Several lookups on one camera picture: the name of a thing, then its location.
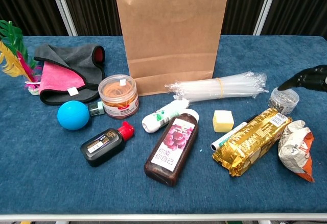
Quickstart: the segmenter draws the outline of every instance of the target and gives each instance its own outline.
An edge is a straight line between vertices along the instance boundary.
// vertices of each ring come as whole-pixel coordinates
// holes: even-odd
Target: orange snack bag
[[[305,122],[297,120],[286,126],[278,144],[278,156],[283,165],[302,177],[314,182],[310,148],[314,137]]]

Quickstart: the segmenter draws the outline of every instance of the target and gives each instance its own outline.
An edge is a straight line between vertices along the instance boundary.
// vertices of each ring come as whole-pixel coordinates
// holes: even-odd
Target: gold packaging
[[[291,117],[269,108],[233,134],[214,152],[213,159],[239,177],[280,139],[290,122]]]

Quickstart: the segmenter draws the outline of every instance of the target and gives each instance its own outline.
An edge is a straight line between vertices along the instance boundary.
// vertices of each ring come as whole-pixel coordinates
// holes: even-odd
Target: blue felt surface
[[[30,55],[44,43],[100,44],[106,50],[106,75],[128,74],[122,37],[25,38]],[[327,42],[321,37],[222,36],[215,76],[265,72],[272,91],[298,71],[326,60]],[[58,124],[58,107],[30,95],[21,78],[0,73],[0,79],[0,214],[327,212],[326,93],[296,89],[300,102],[292,113],[294,119],[306,121],[315,136],[315,183],[281,164],[277,144],[239,178],[230,177],[212,159],[209,145],[220,136],[213,130],[213,111],[231,110],[235,124],[240,124],[267,108],[266,93],[256,99],[193,104],[200,114],[199,137],[177,186],[169,188],[144,174],[144,163],[163,129],[147,134],[141,119],[172,101],[172,94],[141,97],[139,111],[127,119],[135,126],[135,137],[119,155],[92,168],[80,145],[109,127],[118,128],[121,120],[96,116],[85,128],[67,131]]]

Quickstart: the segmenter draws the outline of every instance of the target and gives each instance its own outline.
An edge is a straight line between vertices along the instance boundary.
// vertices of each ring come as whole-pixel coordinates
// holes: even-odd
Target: black curtain
[[[262,35],[316,35],[327,39],[327,0],[273,0]]]
[[[12,21],[24,35],[67,35],[55,0],[0,0],[0,19]]]
[[[116,0],[66,0],[79,36],[121,35]]]
[[[252,35],[264,0],[227,0],[222,34]]]

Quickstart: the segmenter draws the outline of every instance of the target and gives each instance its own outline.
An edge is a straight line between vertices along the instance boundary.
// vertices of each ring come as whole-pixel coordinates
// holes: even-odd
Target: brown bottle
[[[185,109],[171,119],[144,165],[145,174],[167,186],[176,185],[199,131],[199,114]]]

